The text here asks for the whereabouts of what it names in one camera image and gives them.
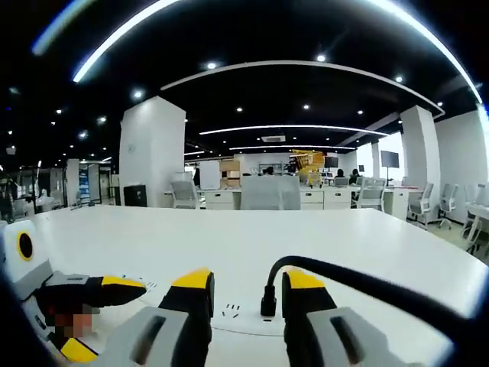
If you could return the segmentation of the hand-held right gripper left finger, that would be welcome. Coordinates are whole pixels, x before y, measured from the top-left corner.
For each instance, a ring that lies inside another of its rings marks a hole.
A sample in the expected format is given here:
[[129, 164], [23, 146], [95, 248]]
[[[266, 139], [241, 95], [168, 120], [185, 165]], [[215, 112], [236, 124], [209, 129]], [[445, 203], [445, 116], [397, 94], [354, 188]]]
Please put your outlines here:
[[107, 339], [98, 366], [204, 366], [212, 341], [214, 274], [176, 279], [158, 307], [145, 307]]

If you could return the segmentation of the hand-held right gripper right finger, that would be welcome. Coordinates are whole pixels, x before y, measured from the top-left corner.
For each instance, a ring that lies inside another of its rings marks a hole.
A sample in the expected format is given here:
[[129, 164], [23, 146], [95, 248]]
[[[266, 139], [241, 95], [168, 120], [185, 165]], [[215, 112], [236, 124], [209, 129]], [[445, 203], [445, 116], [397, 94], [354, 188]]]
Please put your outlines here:
[[291, 366], [408, 366], [387, 337], [350, 307], [338, 307], [323, 281], [298, 268], [282, 277], [284, 342]]

